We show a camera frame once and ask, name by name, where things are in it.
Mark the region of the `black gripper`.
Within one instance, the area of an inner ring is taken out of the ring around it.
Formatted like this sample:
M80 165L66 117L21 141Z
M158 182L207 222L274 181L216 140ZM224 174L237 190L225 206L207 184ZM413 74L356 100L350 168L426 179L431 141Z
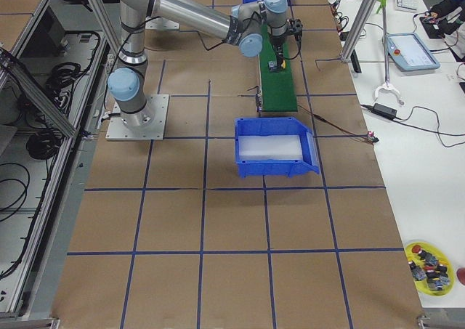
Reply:
M287 19L279 28L274 28L271 25L268 25L268 28L270 29L269 40L274 47L277 71L281 71L284 63L283 45L286 42L286 37L293 36L297 46L301 46L303 25L300 19Z

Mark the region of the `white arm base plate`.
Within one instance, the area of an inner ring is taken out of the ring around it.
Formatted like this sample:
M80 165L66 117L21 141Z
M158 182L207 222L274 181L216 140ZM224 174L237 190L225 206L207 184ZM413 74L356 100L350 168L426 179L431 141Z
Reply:
M147 30L153 31L178 31L180 24L172 20L168 20L163 17L158 17L155 19L146 19L145 28Z
M139 113L121 112L115 102L113 112L120 113L110 119L106 139L109 141L163 140L169 108L168 94L146 95L146 106Z

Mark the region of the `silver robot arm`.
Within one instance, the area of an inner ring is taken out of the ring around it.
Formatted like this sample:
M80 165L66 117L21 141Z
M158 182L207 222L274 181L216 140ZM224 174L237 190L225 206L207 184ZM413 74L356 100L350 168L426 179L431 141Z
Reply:
M214 0L119 0L123 46L118 68L139 81L116 99L140 130L164 113L167 139L229 137L236 117L287 116L299 109L285 52L302 44L288 0L255 0L217 10Z

